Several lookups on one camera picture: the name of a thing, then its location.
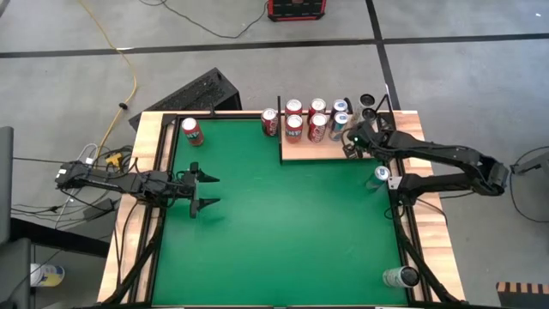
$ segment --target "gray floor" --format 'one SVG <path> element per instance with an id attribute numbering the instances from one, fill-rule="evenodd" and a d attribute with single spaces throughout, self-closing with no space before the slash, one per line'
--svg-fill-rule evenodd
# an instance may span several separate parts
<path id="1" fill-rule="evenodd" d="M 226 44 L 163 7 L 136 0 L 88 1 L 120 47 Z M 549 3 L 543 1 L 375 0 L 385 38 L 548 33 Z M 170 1 L 221 33 L 236 34 L 255 19 L 263 1 Z M 320 21 L 273 23 L 263 17 L 238 42 L 369 39 L 363 0 L 329 0 Z M 93 21 L 73 0 L 11 0 L 0 17 L 0 52 L 107 48 Z M 386 46 L 402 109 L 418 110 L 427 139 L 474 147 L 511 164 L 530 148 L 549 144 L 549 52 L 547 40 Z M 275 96 L 333 100 L 363 93 L 380 98 L 384 80 L 374 45 L 248 51 L 130 55 L 139 89 L 112 134 L 110 147 L 132 144 L 126 120 L 203 72 L 217 67 L 239 89 L 245 109 L 275 104 Z M 131 90 L 131 74 L 119 56 L 0 59 L 0 125 L 15 127 L 15 155 L 74 160 L 89 142 L 99 142 Z M 17 161 L 14 203 L 54 205 L 58 166 Z M 448 173 L 435 166 L 436 173 Z M 529 215 L 549 219 L 546 177 L 538 171 L 515 178 L 516 198 Z M 83 192 L 93 199 L 99 193 Z M 509 193 L 502 197 L 445 200 L 455 257 L 469 301 L 497 305 L 497 281 L 549 283 L 549 228 L 521 218 Z M 73 214 L 64 220 L 82 217 Z M 101 237 L 114 216 L 73 230 Z M 25 217 L 46 226 L 51 221 Z M 36 250 L 44 261 L 51 251 Z M 104 260 L 59 254 L 66 282 L 39 290 L 36 307 L 63 301 L 90 305 Z"/>

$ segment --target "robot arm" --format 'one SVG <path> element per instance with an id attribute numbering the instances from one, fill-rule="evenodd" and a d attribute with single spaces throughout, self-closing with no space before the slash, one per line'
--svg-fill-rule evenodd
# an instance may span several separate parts
<path id="1" fill-rule="evenodd" d="M 188 171 L 178 172 L 172 179 L 167 172 L 109 173 L 91 168 L 80 161 L 72 161 L 62 164 L 55 181 L 60 190 L 92 186 L 130 194 L 138 202 L 153 207 L 165 207 L 170 199 L 171 206 L 176 199 L 186 198 L 190 200 L 191 218 L 196 218 L 201 209 L 220 200 L 196 198 L 198 182 L 219 181 L 198 168 L 197 162 L 190 163 Z"/>
<path id="2" fill-rule="evenodd" d="M 419 158 L 460 168 L 463 173 L 420 177 L 406 174 L 393 177 L 389 183 L 399 199 L 413 205 L 426 192 L 471 190 L 484 196 L 504 193 L 509 170 L 494 158 L 463 146 L 445 146 L 418 141 L 398 130 L 375 132 L 367 122 L 349 130 L 347 138 L 353 143 L 344 147 L 347 157 L 360 157 L 365 151 L 379 160 Z"/>

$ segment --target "wooden shelf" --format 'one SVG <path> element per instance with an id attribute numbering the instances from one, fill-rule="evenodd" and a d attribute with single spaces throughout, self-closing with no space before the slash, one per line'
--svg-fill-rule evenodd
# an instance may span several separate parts
<path id="1" fill-rule="evenodd" d="M 309 134 L 309 125 L 307 124 L 307 114 L 304 112 L 303 131 L 301 132 L 301 141 L 290 143 L 286 140 L 286 117 L 281 115 L 281 140 L 282 140 L 282 160 L 337 160 L 346 159 L 343 153 L 341 141 L 334 142 L 329 139 L 329 131 L 326 130 L 324 138 L 320 142 L 311 142 L 307 135 Z M 364 159 L 371 158 L 369 154 L 364 153 Z"/>

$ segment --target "red and black box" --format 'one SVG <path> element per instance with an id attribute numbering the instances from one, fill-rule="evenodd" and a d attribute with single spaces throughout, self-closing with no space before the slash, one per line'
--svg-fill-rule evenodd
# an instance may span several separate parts
<path id="1" fill-rule="evenodd" d="M 271 21 L 313 21 L 324 16 L 326 0 L 268 0 Z"/>

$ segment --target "green table surface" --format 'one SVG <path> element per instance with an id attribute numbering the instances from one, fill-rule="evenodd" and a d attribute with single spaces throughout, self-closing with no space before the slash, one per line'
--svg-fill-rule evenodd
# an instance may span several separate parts
<path id="1" fill-rule="evenodd" d="M 221 180 L 196 219 L 167 211 L 155 306 L 404 305 L 382 273 L 399 267 L 386 188 L 368 191 L 377 161 L 279 162 L 259 120 L 202 120 L 204 144 L 179 134 L 173 171 L 198 161 Z"/>

